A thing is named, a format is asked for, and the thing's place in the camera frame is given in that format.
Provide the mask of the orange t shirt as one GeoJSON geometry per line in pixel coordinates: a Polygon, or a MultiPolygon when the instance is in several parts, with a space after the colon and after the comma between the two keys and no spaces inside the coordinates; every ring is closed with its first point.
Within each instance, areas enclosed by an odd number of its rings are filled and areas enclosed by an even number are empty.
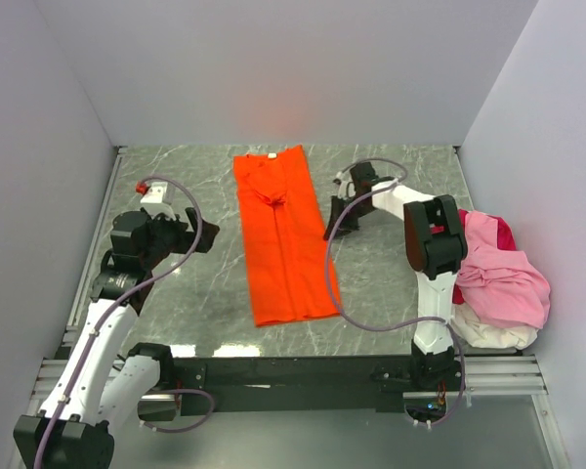
{"type": "Polygon", "coordinates": [[[325,225],[301,146],[233,158],[249,296],[258,327],[339,314],[325,225]]]}

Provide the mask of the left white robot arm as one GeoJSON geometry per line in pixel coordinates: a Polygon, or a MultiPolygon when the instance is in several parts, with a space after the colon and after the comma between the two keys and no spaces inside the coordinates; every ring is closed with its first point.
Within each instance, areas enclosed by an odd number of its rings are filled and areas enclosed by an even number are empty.
{"type": "Polygon", "coordinates": [[[92,283],[86,323],[63,374],[39,410],[23,415],[14,440],[27,468],[106,468],[115,433],[143,395],[178,384],[171,350],[139,343],[119,371],[122,343],[157,278],[153,270],[171,254],[206,253],[220,229],[187,208],[150,215],[145,209],[116,216],[100,272],[92,283]]]}

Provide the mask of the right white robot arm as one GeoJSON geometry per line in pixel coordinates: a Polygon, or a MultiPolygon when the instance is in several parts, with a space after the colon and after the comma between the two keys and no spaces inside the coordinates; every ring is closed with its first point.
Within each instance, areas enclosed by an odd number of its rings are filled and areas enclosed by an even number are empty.
{"type": "Polygon", "coordinates": [[[334,178],[330,218],[324,240],[359,229],[359,219],[374,210],[387,212],[403,223],[406,259],[417,279],[417,318],[399,327],[416,326],[411,342],[409,379],[430,390],[454,372],[455,349],[450,323],[453,292],[468,254],[464,229],[453,196],[430,195],[397,178],[380,177],[373,159],[353,163],[334,178]]]}

